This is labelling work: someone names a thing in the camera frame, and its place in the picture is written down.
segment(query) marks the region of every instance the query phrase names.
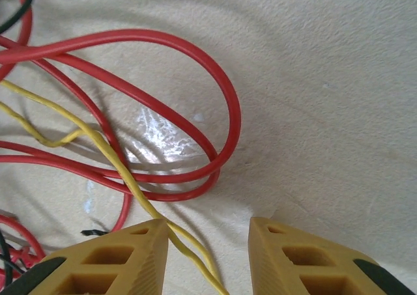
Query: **yellow 3d printed part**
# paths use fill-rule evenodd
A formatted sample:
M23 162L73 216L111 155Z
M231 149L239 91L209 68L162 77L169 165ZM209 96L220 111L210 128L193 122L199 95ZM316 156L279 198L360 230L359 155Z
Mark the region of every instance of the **yellow 3d printed part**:
M249 256L255 295L413 294L363 253L266 218L251 220Z
M162 293L168 226L154 219L55 253L66 260L30 295Z

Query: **white surface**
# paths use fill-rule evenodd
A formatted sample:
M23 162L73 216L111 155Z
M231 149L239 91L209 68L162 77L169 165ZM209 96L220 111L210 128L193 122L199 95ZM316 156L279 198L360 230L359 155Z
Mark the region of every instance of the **white surface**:
M0 1L0 9L12 12L14 1ZM359 249L417 291L416 13L417 0L36 0L31 43L146 27L192 41L224 67L242 105L239 146L206 196L156 205L204 236L232 294L252 291L246 251L251 216ZM221 149L224 100L186 57L133 43L77 54L163 100ZM155 114L75 70L65 72L106 110L131 152L150 162L161 158L155 154L164 154L165 162L205 162L190 140L180 141L184 136ZM31 64L9 78L93 121ZM0 97L55 137L55 130L72 129L39 105L4 90ZM39 147L3 114L0 125L1 139ZM143 138L156 153L146 151ZM63 148L56 153L76 157ZM0 179L0 209L15 213L52 248L81 241L79 231L99 227L95 220L111 227L121 205L117 192L55 169L2 164ZM147 218L135 205L128 224ZM214 294L173 249L164 292Z

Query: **yellow wire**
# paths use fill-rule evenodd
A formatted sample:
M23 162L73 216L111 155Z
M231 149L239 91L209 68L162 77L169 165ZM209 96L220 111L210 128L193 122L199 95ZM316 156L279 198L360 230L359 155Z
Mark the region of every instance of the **yellow wire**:
M78 136L85 134L88 135L94 144L100 149L102 154L113 164L116 170L119 172L121 178L124 180L126 185L128 186L129 190L135 196L135 198L139 201L140 205L153 217L153 218L163 218L167 221L169 225L169 239L172 241L174 246L185 256L190 258L195 265L199 268L203 276L209 281L212 286L222 295L229 294L228 291L224 288L224 286L220 283L220 277L218 275L216 265L214 263L214 259L212 258L211 254L204 248L204 246L194 238L187 230L183 229L176 223L172 222L171 220L167 219L161 213L159 213L155 207L149 202L149 200L144 196L142 191L140 190L137 182L135 181L134 177L130 173L130 171L123 165L122 161L119 159L117 153L113 150L113 148L106 142L106 140L98 133L96 130L92 129L88 124L83 122L77 116L71 114L71 112L67 111L62 106L49 101L35 93L32 93L28 90L25 90L7 80L2 80L0 82L4 87L8 88L12 92L18 93L24 97L27 97L35 102L38 102L42 105L45 105L49 108L52 108L60 115L66 117L67 119L71 120L74 124L76 124L79 129L75 132L72 132L65 136L63 139L59 141L50 141L46 139L42 134L40 134L27 120L25 120L21 115L17 114L13 111L9 106L0 102L0 109L4 112L9 114L11 117L18 120L22 126L32 134L38 141L46 146L56 147L61 146L65 143L70 142L71 140L77 138ZM184 243L181 242L179 237L174 233L174 231L181 234L183 237L187 238L204 256L205 260L208 263L210 269L204 265L203 261L191 250L189 249Z

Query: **red wire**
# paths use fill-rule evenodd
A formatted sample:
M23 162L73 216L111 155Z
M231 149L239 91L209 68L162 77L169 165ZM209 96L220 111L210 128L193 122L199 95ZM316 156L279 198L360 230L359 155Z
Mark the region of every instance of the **red wire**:
M44 69L47 73L51 74L59 82L61 82L83 102L85 107L94 115L99 125L102 127L110 145L115 149L123 163L128 165L127 159L122 153L122 148L104 114L79 86L77 86L69 77L64 75L60 70L58 70L45 59L51 59L66 64L82 72L85 72L86 74L89 74L90 76L95 77L104 83L107 83L115 89L137 100L139 103L154 110L159 115L163 116L178 126L181 130L183 130L195 140L195 142L204 150L208 156L208 159L210 160L208 165L189 173L162 176L132 173L138 182L150 182L158 184L178 184L198 180L208 176L208 179L201 186L194 190L185 191L183 193L162 194L144 191L144 194L148 199L154 201L185 201L198 197L213 187L220 175L221 166L230 158L234 149L236 148L240 134L241 116L238 98L233 85L231 84L229 78L222 70L222 68L210 56L208 56L197 46L181 38L160 31L144 29L105 31L102 33L85 35L53 44L48 44L45 46L29 47L27 46L27 42L31 34L31 26L32 12L28 11L28 13L26 13L22 18L22 29L17 42L0 36L0 45L6 48L5 51L0 51L0 64L2 64L0 67L0 80L4 79L8 75L16 63L22 61L32 61ZM153 98L145 91L138 89L133 84L115 76L103 68L100 68L73 55L67 54L67 52L75 51L77 49L122 41L152 42L155 44L168 46L193 58L203 68L205 68L207 72L209 72L209 74L220 86L223 95L225 96L227 108L229 110L229 134L227 136L226 143L219 154L217 154L216 149L203 133L201 133L192 123L187 121L184 117L173 111L165 104ZM84 163L76 162L74 160L69 160L68 158L44 152L37 148L19 145L17 143L0 141L0 148L7 148L28 154L28 156L0 156L0 162L35 163L40 165L47 165L50 167L56 167L70 171L72 173L76 173L77 175L84 176L85 178L93 180L104 186L123 192L124 201L121 214L113 228L113 231L116 231L123 226L123 223L125 222L128 215L128 210L132 200L132 194L126 185L112 180L114 178L121 179L118 172L87 165ZM12 227L14 229L19 228L19 230L23 230L19 227L21 225L17 225L13 224ZM34 239L34 241L29 243L35 248L36 244L38 243L35 238L33 238L33 236L31 239Z

